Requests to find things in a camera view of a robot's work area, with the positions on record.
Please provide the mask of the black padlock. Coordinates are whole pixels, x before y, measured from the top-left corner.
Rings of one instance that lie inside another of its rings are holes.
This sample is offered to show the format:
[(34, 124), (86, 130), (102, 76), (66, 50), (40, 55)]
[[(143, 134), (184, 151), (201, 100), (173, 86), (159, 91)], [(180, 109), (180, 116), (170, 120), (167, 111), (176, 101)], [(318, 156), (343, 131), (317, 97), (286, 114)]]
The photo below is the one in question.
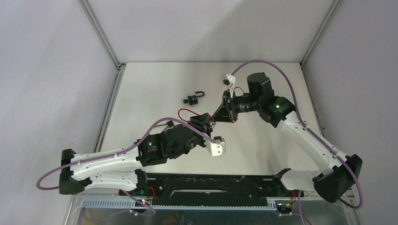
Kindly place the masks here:
[(188, 96), (183, 100), (184, 104), (188, 104), (190, 106), (198, 104), (198, 97), (196, 95)]

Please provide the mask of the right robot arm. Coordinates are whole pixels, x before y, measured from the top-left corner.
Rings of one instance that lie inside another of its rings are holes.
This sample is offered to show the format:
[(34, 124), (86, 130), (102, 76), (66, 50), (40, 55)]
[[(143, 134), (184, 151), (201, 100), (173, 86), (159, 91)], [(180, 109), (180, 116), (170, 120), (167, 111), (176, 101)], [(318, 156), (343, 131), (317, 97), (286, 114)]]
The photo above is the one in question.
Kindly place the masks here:
[(233, 75), (223, 76), (221, 83), (228, 89), (223, 92), (222, 103), (211, 117), (213, 122), (234, 123), (240, 113), (257, 112), (263, 121), (291, 138), (318, 167), (317, 171), (295, 171), (290, 168), (280, 171), (273, 183), (277, 195), (285, 196), (291, 190), (311, 191), (325, 201), (335, 203), (355, 184), (362, 159), (356, 154), (348, 156), (334, 148), (299, 120), (295, 105), (287, 98), (275, 95), (265, 73), (249, 75), (249, 92), (241, 96), (234, 93)]

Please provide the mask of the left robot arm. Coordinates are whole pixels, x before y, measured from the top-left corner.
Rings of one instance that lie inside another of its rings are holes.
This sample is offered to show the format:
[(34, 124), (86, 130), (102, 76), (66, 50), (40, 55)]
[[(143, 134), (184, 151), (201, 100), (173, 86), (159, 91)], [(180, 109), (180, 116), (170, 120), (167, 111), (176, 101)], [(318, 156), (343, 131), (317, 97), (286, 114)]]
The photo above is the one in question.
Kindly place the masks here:
[(62, 151), (59, 193), (72, 195), (91, 188), (115, 188), (143, 195), (148, 191), (146, 173), (142, 167), (160, 165), (168, 159), (188, 154), (196, 146), (206, 147), (213, 131), (209, 114), (190, 117), (188, 127), (177, 124), (161, 133), (138, 139), (130, 151), (122, 149), (91, 154), (77, 154), (72, 149)]

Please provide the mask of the black cable lock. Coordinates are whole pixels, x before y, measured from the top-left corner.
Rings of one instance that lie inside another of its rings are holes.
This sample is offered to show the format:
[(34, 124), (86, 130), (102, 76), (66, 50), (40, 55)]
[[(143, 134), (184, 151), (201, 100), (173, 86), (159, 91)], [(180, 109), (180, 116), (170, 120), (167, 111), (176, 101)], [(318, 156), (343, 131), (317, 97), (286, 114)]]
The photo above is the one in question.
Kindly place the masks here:
[(171, 127), (173, 127), (173, 126), (174, 126), (173, 121), (169, 120), (169, 121), (167, 121), (166, 123), (158, 124), (158, 125), (156, 125), (156, 126), (154, 126), (154, 127), (155, 127), (155, 128), (157, 128), (157, 127), (168, 127), (168, 128), (171, 128)]

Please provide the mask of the red cable lock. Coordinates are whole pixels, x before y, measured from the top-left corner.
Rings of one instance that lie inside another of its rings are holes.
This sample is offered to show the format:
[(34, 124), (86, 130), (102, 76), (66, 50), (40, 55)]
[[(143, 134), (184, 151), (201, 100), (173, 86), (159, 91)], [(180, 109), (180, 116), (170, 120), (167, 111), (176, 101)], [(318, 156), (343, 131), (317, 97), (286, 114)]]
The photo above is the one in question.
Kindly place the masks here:
[[(189, 108), (180, 108), (177, 111), (177, 116), (180, 120), (184, 121), (184, 122), (188, 122), (188, 120), (186, 120), (183, 116), (181, 116), (181, 113), (189, 113), (192, 116), (201, 116), (201, 114), (189, 109)], [(210, 114), (207, 115), (207, 122), (208, 124), (210, 124), (211, 126), (215, 126), (216, 122), (213, 121), (212, 117)]]

